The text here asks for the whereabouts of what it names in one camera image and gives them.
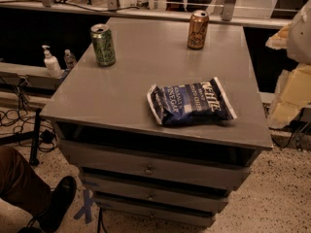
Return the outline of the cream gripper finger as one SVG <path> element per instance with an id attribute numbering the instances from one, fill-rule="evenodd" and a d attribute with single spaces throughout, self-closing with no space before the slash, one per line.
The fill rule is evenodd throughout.
<path id="1" fill-rule="evenodd" d="M 288 24 L 283 26 L 277 33 L 268 38 L 265 45 L 274 50 L 286 49 L 289 29 Z"/>
<path id="2" fill-rule="evenodd" d="M 269 127 L 285 127 L 311 102 L 311 66 L 299 63 L 292 71 L 283 70 L 270 104 Z"/>

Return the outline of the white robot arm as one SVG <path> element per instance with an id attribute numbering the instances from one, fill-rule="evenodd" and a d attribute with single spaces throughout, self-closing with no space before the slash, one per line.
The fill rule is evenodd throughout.
<path id="1" fill-rule="evenodd" d="M 311 0 L 265 45 L 274 50 L 284 49 L 287 57 L 297 62 L 292 71 L 282 71 L 268 110 L 268 126 L 281 129 L 311 102 Z"/>

